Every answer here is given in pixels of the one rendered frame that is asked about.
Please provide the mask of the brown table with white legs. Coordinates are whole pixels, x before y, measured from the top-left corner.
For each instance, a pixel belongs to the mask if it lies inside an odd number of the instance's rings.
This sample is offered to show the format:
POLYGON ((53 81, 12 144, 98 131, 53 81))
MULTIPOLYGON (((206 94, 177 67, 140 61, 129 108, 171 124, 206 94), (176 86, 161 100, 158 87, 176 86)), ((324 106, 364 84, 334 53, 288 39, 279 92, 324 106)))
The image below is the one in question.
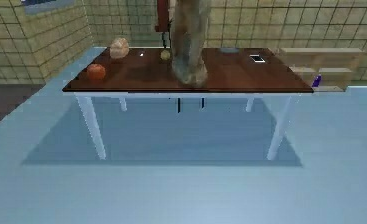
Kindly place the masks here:
POLYGON ((203 50, 208 79, 202 87, 189 87, 174 77, 172 63, 160 58, 160 48, 133 48, 120 60, 112 59, 105 49, 92 62, 106 69, 106 76, 92 81, 83 69, 64 87, 73 94, 82 111, 95 150, 100 159, 106 158, 106 150, 97 122, 92 99, 116 98, 122 110, 127 109, 128 98, 243 98, 250 111, 255 99, 268 95, 284 95, 283 107, 268 148, 267 158, 277 155, 289 123, 289 108, 295 98, 312 94, 314 90, 267 48, 243 48, 238 53, 226 54, 218 48, 203 50), (260 55, 266 62, 255 63, 249 55, 260 55))

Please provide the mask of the pale tan bread loaf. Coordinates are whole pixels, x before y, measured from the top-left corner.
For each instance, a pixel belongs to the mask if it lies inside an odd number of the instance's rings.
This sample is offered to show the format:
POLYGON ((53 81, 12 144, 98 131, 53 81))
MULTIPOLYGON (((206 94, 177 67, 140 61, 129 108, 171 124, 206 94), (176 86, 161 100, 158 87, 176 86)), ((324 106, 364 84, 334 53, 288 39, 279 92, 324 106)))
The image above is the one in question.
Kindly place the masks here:
POLYGON ((125 38, 116 38, 110 45, 110 57, 113 59, 124 58, 129 53, 129 43, 125 38))

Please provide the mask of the red round tomato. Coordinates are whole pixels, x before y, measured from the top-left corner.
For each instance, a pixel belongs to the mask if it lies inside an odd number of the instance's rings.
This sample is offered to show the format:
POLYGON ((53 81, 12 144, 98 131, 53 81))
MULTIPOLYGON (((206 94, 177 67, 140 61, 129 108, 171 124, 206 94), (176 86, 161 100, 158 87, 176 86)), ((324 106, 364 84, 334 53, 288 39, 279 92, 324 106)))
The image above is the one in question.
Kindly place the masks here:
POLYGON ((106 76, 106 69, 100 64, 90 64, 87 67, 87 77, 90 80, 102 80, 106 76))

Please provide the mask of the pale wooden shelf unit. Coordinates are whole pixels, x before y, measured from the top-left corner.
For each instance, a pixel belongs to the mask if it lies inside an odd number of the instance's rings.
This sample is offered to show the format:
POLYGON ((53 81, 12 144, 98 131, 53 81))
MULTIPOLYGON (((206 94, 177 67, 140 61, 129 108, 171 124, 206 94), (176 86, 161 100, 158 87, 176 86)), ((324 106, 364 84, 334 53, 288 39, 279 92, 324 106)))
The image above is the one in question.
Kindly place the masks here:
POLYGON ((364 52, 359 48, 281 48, 278 57, 306 84, 322 76, 318 92, 344 92, 364 52))

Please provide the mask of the blue framed window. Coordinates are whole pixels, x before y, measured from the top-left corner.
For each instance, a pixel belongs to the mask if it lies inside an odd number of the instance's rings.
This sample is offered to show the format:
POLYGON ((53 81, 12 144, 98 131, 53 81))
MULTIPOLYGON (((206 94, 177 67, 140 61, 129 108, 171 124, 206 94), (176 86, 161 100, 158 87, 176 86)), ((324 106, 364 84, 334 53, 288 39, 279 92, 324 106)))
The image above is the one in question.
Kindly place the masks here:
POLYGON ((75 0, 20 0, 25 13, 34 15, 42 12, 49 12, 55 9, 72 6, 75 0))

